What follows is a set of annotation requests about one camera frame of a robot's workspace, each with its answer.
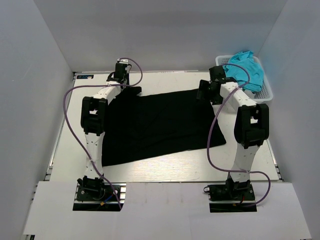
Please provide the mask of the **black t-shirt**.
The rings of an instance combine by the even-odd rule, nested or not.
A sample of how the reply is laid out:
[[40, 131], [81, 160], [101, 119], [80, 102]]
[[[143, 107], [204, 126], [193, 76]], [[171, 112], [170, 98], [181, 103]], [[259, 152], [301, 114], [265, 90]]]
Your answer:
[[197, 89], [139, 96], [125, 89], [107, 107], [102, 166], [218, 147], [226, 139], [209, 100]]

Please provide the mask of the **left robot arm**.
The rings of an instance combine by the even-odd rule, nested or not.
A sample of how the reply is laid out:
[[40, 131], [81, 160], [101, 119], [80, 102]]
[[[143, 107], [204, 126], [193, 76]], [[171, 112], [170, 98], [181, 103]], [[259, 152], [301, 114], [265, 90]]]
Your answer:
[[93, 96], [82, 99], [80, 125], [84, 131], [85, 149], [88, 154], [84, 176], [89, 179], [99, 179], [103, 175], [102, 148], [107, 125], [107, 108], [129, 84], [130, 68], [128, 59], [119, 59], [113, 75], [107, 77], [106, 84]]

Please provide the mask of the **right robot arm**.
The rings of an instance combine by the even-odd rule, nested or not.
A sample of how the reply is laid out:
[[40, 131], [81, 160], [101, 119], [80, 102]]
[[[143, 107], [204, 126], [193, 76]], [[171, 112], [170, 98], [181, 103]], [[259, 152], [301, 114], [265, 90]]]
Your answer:
[[210, 80], [201, 80], [197, 91], [197, 100], [209, 100], [218, 105], [218, 116], [225, 104], [230, 104], [236, 112], [234, 138], [237, 142], [233, 166], [227, 171], [226, 195], [236, 200], [250, 186], [250, 173], [257, 151], [269, 137], [269, 108], [251, 99], [243, 88], [251, 81], [249, 72], [243, 83], [238, 84], [233, 77], [227, 77], [223, 66], [209, 69]]

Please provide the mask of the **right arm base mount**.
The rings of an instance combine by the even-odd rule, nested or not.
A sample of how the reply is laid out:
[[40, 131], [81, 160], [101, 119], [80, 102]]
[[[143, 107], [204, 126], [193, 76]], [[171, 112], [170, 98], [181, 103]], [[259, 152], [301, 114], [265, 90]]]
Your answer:
[[210, 213], [254, 213], [257, 212], [252, 184], [247, 189], [233, 190], [227, 184], [210, 184], [203, 188], [208, 194]]

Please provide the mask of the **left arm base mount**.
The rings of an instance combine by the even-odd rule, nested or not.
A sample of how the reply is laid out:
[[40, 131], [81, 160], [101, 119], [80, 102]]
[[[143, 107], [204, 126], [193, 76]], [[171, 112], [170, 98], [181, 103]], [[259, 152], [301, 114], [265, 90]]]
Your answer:
[[77, 187], [73, 202], [73, 211], [86, 212], [120, 212], [118, 200], [121, 207], [125, 203], [125, 183], [113, 184], [115, 191], [107, 183], [84, 183], [82, 179], [77, 180]]

